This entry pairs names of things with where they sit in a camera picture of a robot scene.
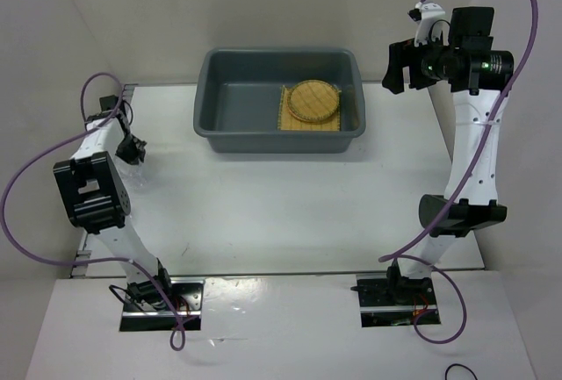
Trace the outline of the square bamboo mat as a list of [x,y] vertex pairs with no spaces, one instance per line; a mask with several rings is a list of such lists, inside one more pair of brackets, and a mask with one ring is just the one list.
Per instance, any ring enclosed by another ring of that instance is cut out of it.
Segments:
[[299,132],[339,132],[341,127],[340,109],[321,122],[305,122],[295,118],[289,111],[287,99],[291,89],[281,87],[281,99],[277,115],[277,129],[281,131],[299,131]]

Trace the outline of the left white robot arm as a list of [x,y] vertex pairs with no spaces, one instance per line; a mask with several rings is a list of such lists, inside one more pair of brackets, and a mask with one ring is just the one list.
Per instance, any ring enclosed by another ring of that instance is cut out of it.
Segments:
[[119,259],[132,305],[163,310],[174,301],[175,288],[133,227],[131,199],[115,165],[141,165],[147,143],[132,134],[126,107],[116,96],[102,97],[99,103],[101,112],[86,118],[86,129],[95,132],[68,160],[54,165],[54,178],[70,223]]

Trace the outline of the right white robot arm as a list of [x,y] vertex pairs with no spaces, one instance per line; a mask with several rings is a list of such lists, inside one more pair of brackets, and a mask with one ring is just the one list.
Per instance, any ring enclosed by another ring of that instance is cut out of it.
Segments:
[[393,94],[437,82],[450,85],[455,137],[450,178],[442,195],[424,195],[418,216],[425,234],[413,257],[393,261],[386,272],[384,297],[394,305],[412,304],[428,291],[431,268],[458,239],[500,224],[508,209],[500,204],[495,173],[502,114],[501,92],[515,70],[509,51],[495,50],[492,7],[460,7],[447,18],[435,3],[418,3],[408,13],[415,36],[389,46],[382,85]]

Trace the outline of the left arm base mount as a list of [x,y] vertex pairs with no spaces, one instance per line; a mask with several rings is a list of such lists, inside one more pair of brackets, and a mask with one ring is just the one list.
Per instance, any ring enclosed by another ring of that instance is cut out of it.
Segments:
[[[171,279],[172,296],[169,300],[188,332],[201,329],[204,286],[202,278]],[[111,284],[108,289],[122,304],[120,332],[168,332],[177,326],[175,316],[167,304],[162,303],[162,307],[154,308],[144,301],[135,301],[129,290],[121,286]]]

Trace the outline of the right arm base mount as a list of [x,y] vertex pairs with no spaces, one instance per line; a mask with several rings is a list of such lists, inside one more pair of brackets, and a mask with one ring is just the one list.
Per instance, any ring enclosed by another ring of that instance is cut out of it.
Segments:
[[387,276],[357,276],[350,290],[357,294],[361,327],[411,326],[441,323],[433,283],[428,278],[406,286],[391,285]]

